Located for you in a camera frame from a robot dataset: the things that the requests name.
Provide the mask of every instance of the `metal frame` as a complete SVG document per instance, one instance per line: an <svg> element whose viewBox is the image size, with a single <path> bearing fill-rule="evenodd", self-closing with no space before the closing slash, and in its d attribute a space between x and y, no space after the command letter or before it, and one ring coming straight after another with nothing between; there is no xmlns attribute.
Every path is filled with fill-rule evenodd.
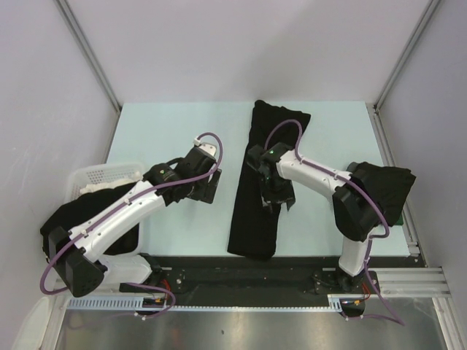
<svg viewBox="0 0 467 350"><path fill-rule="evenodd" d="M433 304L438 315L441 331L443 332L444 341L447 348L450 349L465 349L466 335L459 328L460 320L455 312L454 302L450 297L438 297L433 299Z"/></svg>
<svg viewBox="0 0 467 350"><path fill-rule="evenodd" d="M367 110L370 116L371 125L373 126L374 135L377 139L383 164L385 166L395 166L394 156L391 152L385 129L382 126L380 114L376 107L370 104L367 104ZM421 255L425 263L428 264L427 257L420 247L421 244L419 244L420 239L415 228L411 207L410 200L408 200L404 206L404 210L402 211L402 218L404 220L404 234L406 235L407 245L409 246L409 251L412 256Z"/></svg>
<svg viewBox="0 0 467 350"><path fill-rule="evenodd" d="M409 57L412 55L414 48L417 46L417 43L420 40L420 37L423 35L423 32L427 28L431 18L435 14L436 10L439 8L440 3L443 0L430 0L428 5L425 8L425 11L422 14L422 17L419 19L417 25L415 26L414 31L410 35L409 41L407 42L404 50L402 51L401 56L399 57L397 63L395 64L389 78L387 79L381 93L378 96L377 101L375 102L375 109L379 111L381 106L385 102L387 94L390 92L391 88L394 86L395 81L402 72L402 69L406 65Z"/></svg>
<svg viewBox="0 0 467 350"><path fill-rule="evenodd" d="M439 323L449 350L465 349L465 336L459 328L459 321L455 313L451 294L440 268L377 268L379 285L385 298L431 298L438 314ZM248 312L337 312L339 305L336 301L343 295L329 295L329 307L317 308L219 308L219 307L175 307L171 312L216 312L216 311L248 311ZM90 296L84 303L75 303L73 309L101 309L96 300L103 300L112 304L112 310L129 311L128 304L115 304L117 299L140 300L141 296L128 297L120 293L100 294ZM58 342L60 329L65 311L71 295L55 297L53 312L45 333L41 350L53 350Z"/></svg>
<svg viewBox="0 0 467 350"><path fill-rule="evenodd" d="M118 103L117 96L115 95L115 92L112 89L112 86L110 85L101 64L99 63L99 60L97 59L96 54L90 46L88 38L86 38L86 35L78 23L78 19L74 15L68 1L54 0L54 2L57 5L58 11L61 13L70 32L75 38L82 54L85 56L86 61L89 63L90 69L95 74L98 83L102 87L102 90L105 92L106 97L117 112L117 115L120 116L122 106Z"/></svg>

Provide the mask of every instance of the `red wire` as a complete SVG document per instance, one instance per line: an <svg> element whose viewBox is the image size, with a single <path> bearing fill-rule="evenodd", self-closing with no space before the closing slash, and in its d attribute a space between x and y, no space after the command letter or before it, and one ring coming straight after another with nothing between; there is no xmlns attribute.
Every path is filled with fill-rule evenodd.
<svg viewBox="0 0 467 350"><path fill-rule="evenodd" d="M371 291L370 289L366 286L365 283L362 284L362 288L363 288L363 291L365 292L365 294L368 294L368 297L365 297L365 299L363 301L366 301L368 300L370 297L371 297Z"/></svg>

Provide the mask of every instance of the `white plastic basket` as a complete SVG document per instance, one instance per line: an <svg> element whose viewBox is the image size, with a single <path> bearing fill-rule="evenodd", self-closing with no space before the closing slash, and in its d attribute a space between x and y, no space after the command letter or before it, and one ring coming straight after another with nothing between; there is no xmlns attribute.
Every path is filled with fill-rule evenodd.
<svg viewBox="0 0 467 350"><path fill-rule="evenodd" d="M88 166L72 173L68 178L66 186L65 203L73 201L80 196L80 190L88 184L100 184L102 182L113 182L120 179L132 179L136 172L144 174L144 166L141 163L120 163L120 164L100 164L98 166ZM131 253L122 254L134 255L142 248L141 232L142 222L139 224L138 247Z"/></svg>

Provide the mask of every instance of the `cable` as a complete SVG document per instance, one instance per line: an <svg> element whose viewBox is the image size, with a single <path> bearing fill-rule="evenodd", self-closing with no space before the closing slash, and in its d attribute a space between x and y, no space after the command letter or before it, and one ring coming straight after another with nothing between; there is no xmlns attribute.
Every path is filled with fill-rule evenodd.
<svg viewBox="0 0 467 350"><path fill-rule="evenodd" d="M222 145L222 142L219 138L219 136L217 136L215 133L202 133L200 136L198 136L196 139L197 140L200 140L202 139L203 137L205 136L212 136L215 138L215 140L217 141L217 143L219 144L219 159L217 160L216 164L214 165L214 167L209 170L207 173L205 174L202 174L202 175L199 175L199 176L195 176L195 177L192 177L190 179L183 179L183 180L179 180L179 181L174 181L174 182L167 182L165 184L158 184L156 186L153 186L151 188L148 188L144 191L141 191L140 193L137 193L135 194L133 197L130 197L129 198L129 201L132 202L132 201L135 201L136 199L142 197L143 195L146 195L147 193L151 193L151 192L155 192L161 188L166 188L166 187L172 187L172 186L177 186L179 184L189 184L191 182L196 182L196 181L199 181L199 180L202 180L202 179L205 179L211 175L213 175L213 173L216 172L216 170L219 168L219 165L220 165L220 162L222 162L222 158L223 158L223 153L224 153L224 150L223 150L223 145ZM100 218L99 220L96 220L96 222L94 222L91 226L88 227L88 229L86 229L86 234L88 234L89 232L91 232L92 230L94 230L95 228L97 228L102 222L106 221L107 219L109 219L112 215L114 215L115 213L117 213L119 210L121 210L122 208L126 207L128 204L127 203L121 203L119 204L118 206L116 206L115 208L113 208L113 210L109 211L107 214L105 214L102 218ZM61 292L64 292L66 291L68 288L67 287L64 287L64 288L60 288L60 289L57 289L57 290L47 290L45 288L45 279L47 278L47 275L49 274L50 270L52 270L53 266L57 263L58 259L61 258L61 256L71 247L73 246L76 242L78 242L81 238L83 238L85 235L83 233L80 233L79 235L77 235L76 237L74 237L70 242L68 242L62 249L60 249L58 251L58 253L49 261L47 267L45 268L44 270L44 273L42 274L41 276L41 280L40 280L40 283L39 283L39 288L41 289L41 292L44 293L45 295L56 295L58 293L61 293ZM162 291L166 294L169 294L171 297L172 297L172 304L175 305L175 295L170 292L169 290L167 289L164 289L164 288L159 288L159 287L152 287L152 286L146 286L146 285L143 285L143 284L136 284L136 283L127 283L127 284L130 284L130 285L133 285L135 287L141 287L141 288L146 288L146 289L154 289L154 290L159 290L159 291ZM159 315L160 313L165 313L166 310L168 310L167 308L166 309L163 309L162 311L159 311L157 313L157 315Z"/></svg>
<svg viewBox="0 0 467 350"><path fill-rule="evenodd" d="M365 282L362 283L362 289L363 292L365 292L365 294L368 295L365 296L365 299L363 299L363 301L367 301L371 297L371 290L366 286Z"/></svg>
<svg viewBox="0 0 467 350"><path fill-rule="evenodd" d="M173 308L175 306L175 303L176 303L176 298L175 298L175 295L174 293L172 293L169 289L164 289L164 288L160 288L160 287L153 287L153 286L147 286L145 284L138 284L138 283L127 283L128 285L130 286L133 286L133 287L138 287L138 288L142 288L142 289L151 289L151 290L155 290L155 291L158 291L158 292L164 292L166 293L167 295L170 295L170 298L171 298L171 303L169 306L167 306L166 308L163 308L162 310L160 311L156 311L154 314L151 314L151 315L144 315L141 317L141 320L142 321L145 321L146 319L154 319L155 317L159 317L159 316L162 316L164 315L166 312L168 312L171 308ZM121 317L121 316L138 316L138 312L121 312L119 314L113 314L113 315L109 315L109 316L105 316L101 319L98 319L96 321L93 321L93 322L88 322L88 323L84 323L84 324L81 324L80 326L71 326L70 324L68 324L68 328L70 330L80 330L82 328L85 328L85 327L91 327L91 326L95 326L95 325L100 325L102 324L102 321L105 321L105 320L108 320L108 319L114 319L114 318L117 318L117 317Z"/></svg>
<svg viewBox="0 0 467 350"><path fill-rule="evenodd" d="M375 213L379 217L379 220L381 221L383 227L385 228L385 233L383 235L371 235L371 236L368 237L368 247L366 249L365 258L364 258L364 261L363 261L363 269L365 271L366 278L369 281L371 281L372 278L370 276L370 272L369 272L369 269L368 269L368 262L370 260L370 253L371 253L371 246L373 244L373 238L386 238L386 237L389 236L389 233L390 233L389 225L387 224L387 221L386 221L384 215L379 210L378 205L376 205L376 203L373 202L373 200L370 198L370 196L367 195L366 192L364 190L362 190L359 186L357 186L354 182L352 182L352 181L346 179L345 177L335 173L334 171L331 171L331 170L329 170L327 168L323 168L322 166L320 166L320 165L318 165L316 163L313 163L312 161L303 159L303 157L298 152L298 147L300 146L301 137L303 136L303 128L301 127L301 124L300 124L299 121L297 121L295 119L288 119L288 120L284 120L283 122L279 123L271 131L268 138L266 139L266 143L265 143L265 146L264 146L265 149L268 149L269 142L271 141L271 138L272 138L273 134L277 131L277 129L281 128L283 125L288 124L288 123L293 123L293 124L296 124L298 126L298 138L297 138L297 142L295 143L295 156L300 161L300 163L303 163L306 166L310 166L310 167L312 167L312 168L314 168L314 169L316 169L318 171L322 171L323 173L325 173L327 175L330 175L330 176L332 176L332 177L334 177L334 178L336 178L338 180L341 180L344 183L348 184L349 186L353 187L358 193L360 193L360 195L363 198L365 198L365 200L368 202L368 204L375 211ZM378 298L381 300L381 302L384 304L385 308L390 312L390 314L393 316L393 318L391 318L389 316L373 315L373 314L365 315L365 316L359 316L359 317L348 317L347 315L345 315L344 312L342 312L345 319L346 320L348 320L348 319L363 319L363 318L367 318L367 319L387 319L389 321L392 321L392 322L398 323L398 324L400 324L402 326L405 326L404 321L399 317L399 315L397 315L397 313L392 308L392 306L388 303L388 301L382 297L382 295L379 292L379 290L377 289L377 287L374 284L371 284L371 285L372 285L373 290L375 291L375 293L378 295Z"/></svg>

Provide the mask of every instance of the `white wall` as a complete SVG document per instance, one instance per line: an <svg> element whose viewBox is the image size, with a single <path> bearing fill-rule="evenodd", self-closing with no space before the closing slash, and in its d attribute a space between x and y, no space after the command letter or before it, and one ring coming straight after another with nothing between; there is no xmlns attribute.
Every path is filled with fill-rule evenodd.
<svg viewBox="0 0 467 350"><path fill-rule="evenodd" d="M374 102L428 0L69 0L121 102Z"/></svg>
<svg viewBox="0 0 467 350"><path fill-rule="evenodd" d="M41 297L39 228L101 163L112 111L53 1L0 2L0 349Z"/></svg>
<svg viewBox="0 0 467 350"><path fill-rule="evenodd" d="M396 162L418 176L410 195L422 247L442 266L467 324L467 2L444 1L382 108Z"/></svg>

